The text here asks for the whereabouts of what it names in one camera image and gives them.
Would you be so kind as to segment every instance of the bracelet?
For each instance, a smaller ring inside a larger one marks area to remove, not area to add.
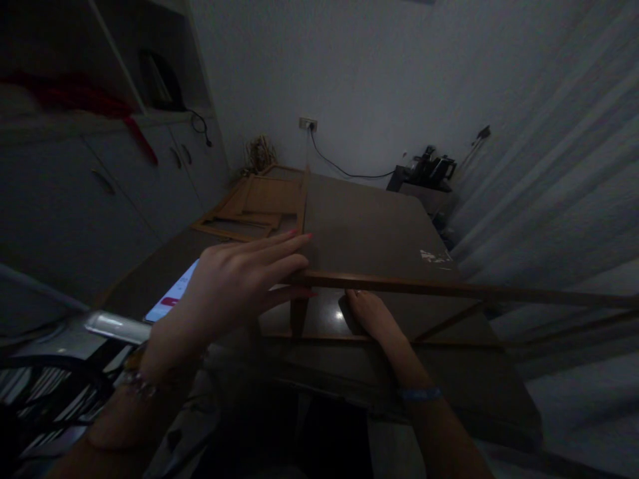
[[[406,401],[425,402],[441,398],[441,389],[431,387],[428,389],[399,389],[399,396]]]
[[[126,358],[124,362],[124,375],[122,376],[122,382],[128,386],[132,386],[136,396],[143,399],[150,399],[158,392],[158,387],[146,382],[140,372],[142,357],[146,351],[147,343],[148,341],[143,342]]]

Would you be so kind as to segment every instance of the red cloth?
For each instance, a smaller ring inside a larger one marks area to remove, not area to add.
[[[18,71],[4,78],[3,81],[25,87],[44,109],[86,110],[107,118],[122,119],[153,164],[158,164],[153,148],[131,117],[133,109],[107,91],[93,85],[86,75],[72,73],[57,79],[47,79]]]

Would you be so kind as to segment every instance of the blue wristband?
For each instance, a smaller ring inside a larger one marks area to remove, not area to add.
[[[400,389],[399,396],[407,401],[425,402],[441,398],[441,389],[438,387],[428,389]]]

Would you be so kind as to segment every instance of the cabinet handle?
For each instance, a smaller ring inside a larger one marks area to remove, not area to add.
[[[178,169],[181,170],[182,169],[182,161],[180,160],[180,155],[178,154],[177,150],[175,148],[173,148],[171,146],[171,151],[173,152],[173,155],[175,155],[175,161],[178,164]]]
[[[98,170],[91,170],[91,172],[96,176],[96,178],[98,178],[98,180],[100,180],[100,183],[102,183],[102,187],[105,189],[105,191],[111,196],[115,196],[115,189],[113,188],[111,182],[109,182],[109,180],[107,180],[105,176]]]
[[[184,153],[186,155],[187,163],[193,164],[193,158],[191,158],[191,152],[188,150],[188,148],[186,147],[184,143],[182,143],[182,149],[184,150]]]

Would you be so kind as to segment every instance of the cabinet door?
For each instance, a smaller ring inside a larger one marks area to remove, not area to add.
[[[0,148],[0,261],[85,303],[160,242],[80,138]]]
[[[209,131],[216,125],[214,119],[207,119]],[[191,177],[205,211],[211,210],[228,191],[228,165],[222,142],[211,133],[213,145],[206,145],[204,135],[197,133],[190,123],[176,123],[170,126],[173,139],[177,143],[186,169]]]
[[[151,228],[168,241],[204,211],[168,127],[151,126],[142,132],[158,157],[157,165],[129,132],[85,140]]]

